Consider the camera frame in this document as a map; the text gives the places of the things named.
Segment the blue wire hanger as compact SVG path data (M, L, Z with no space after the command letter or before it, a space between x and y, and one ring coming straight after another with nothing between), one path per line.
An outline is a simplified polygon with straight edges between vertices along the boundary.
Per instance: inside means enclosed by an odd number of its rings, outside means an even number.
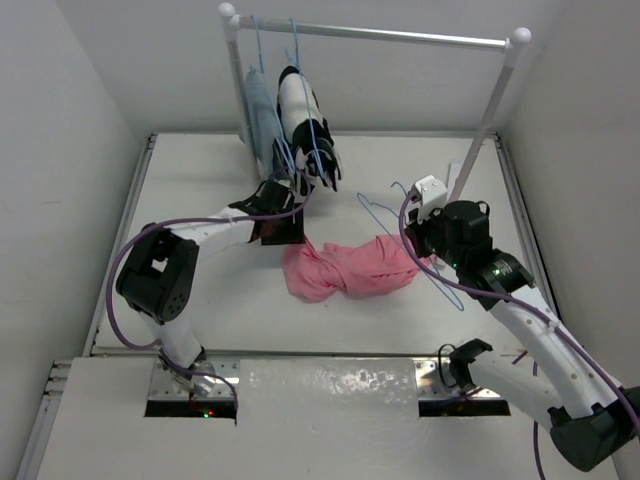
M399 214L393 210L390 206L370 200L364 193L357 192L356 199L359 204L367 211L369 216L378 224L378 226L387 234L392 237L392 240L398 245L402 246L402 242L395 238L395 234L379 219L376 215L375 209L381 209L392 214L396 219L399 218ZM441 277L441 273L445 268L445 264L438 260L435 255L429 258L430 270L438 277ZM441 281L434 279L432 276L426 274L429 281L438 289L438 291L451 303L458 311L464 312L465 306L461 298L455 293L455 291L448 285L443 284Z

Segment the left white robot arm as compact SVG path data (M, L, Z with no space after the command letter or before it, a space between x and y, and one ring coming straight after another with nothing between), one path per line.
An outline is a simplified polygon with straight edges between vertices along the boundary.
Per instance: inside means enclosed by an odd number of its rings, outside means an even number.
M206 358L185 314L198 262L229 247L260 242L294 245L305 240L304 207L295 191L266 180L248 198L208 217L145 225L117 254L108 275L106 307L119 341L132 350L159 348L168 368L192 375ZM117 325L113 295L152 324L153 342L128 340Z

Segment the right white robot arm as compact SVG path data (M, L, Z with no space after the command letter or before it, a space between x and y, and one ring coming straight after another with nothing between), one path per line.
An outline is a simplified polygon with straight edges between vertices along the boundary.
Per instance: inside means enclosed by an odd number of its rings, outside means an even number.
M514 335L543 376L522 373L486 341L472 339L448 355L443 381L485 387L548 432L562 457L589 472L639 436L639 390L624 387L593 359L550 309L531 273L496 248L490 207L459 200L428 206L417 194L400 209L400 238L421 269L435 255L457 279L445 285L467 293Z

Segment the pink t shirt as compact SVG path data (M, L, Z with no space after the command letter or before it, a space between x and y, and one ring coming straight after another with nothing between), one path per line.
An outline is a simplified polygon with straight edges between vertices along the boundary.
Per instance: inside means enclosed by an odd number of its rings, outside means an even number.
M321 250L310 240L290 245L282 259L289 293L319 303L337 292L353 298L386 295L409 285L419 272L397 235L378 235L348 247L325 243Z

